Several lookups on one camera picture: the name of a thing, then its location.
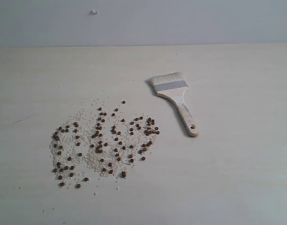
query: paintbrush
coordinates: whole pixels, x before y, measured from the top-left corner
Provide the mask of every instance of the paintbrush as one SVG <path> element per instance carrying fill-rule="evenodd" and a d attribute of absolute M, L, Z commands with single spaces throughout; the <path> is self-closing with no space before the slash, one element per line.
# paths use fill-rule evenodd
<path fill-rule="evenodd" d="M 196 124 L 185 106 L 184 94 L 188 89 L 188 85 L 182 78 L 181 73 L 173 73 L 161 76 L 154 76 L 150 79 L 157 96 L 167 98 L 176 106 L 188 133 L 192 137 L 199 135 Z"/>

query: wooden table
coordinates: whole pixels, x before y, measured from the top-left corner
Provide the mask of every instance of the wooden table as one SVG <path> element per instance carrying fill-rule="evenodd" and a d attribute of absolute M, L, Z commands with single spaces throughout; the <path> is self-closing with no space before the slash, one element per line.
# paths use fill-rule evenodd
<path fill-rule="evenodd" d="M 197 138 L 146 82 L 176 71 Z M 94 98 L 161 135 L 127 179 L 63 190 L 50 134 Z M 0 49 L 0 224 L 287 225 L 287 44 Z"/>

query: white wall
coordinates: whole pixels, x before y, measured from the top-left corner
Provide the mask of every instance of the white wall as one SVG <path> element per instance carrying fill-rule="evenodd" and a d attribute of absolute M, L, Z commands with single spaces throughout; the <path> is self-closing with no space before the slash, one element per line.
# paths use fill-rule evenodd
<path fill-rule="evenodd" d="M 246 42 L 287 42 L 287 0 L 0 0 L 0 46 Z"/>

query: pile of pellets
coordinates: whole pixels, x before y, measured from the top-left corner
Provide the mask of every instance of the pile of pellets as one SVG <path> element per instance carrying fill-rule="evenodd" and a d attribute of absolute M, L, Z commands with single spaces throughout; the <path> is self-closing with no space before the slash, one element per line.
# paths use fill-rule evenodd
<path fill-rule="evenodd" d="M 53 170 L 59 187 L 80 188 L 90 178 L 78 168 L 88 168 L 101 177 L 126 178 L 127 170 L 145 161 L 160 134 L 155 120 L 139 115 L 131 121 L 123 117 L 125 101 L 112 112 L 95 101 L 56 128 L 50 144 Z"/>

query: brush bristles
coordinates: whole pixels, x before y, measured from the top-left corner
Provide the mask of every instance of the brush bristles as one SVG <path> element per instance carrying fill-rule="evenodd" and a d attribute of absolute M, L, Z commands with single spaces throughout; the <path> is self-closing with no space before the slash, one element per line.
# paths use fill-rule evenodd
<path fill-rule="evenodd" d="M 164 83 L 177 82 L 177 81 L 184 81 L 181 73 L 154 76 L 150 79 L 150 82 L 153 86 L 164 84 Z"/>

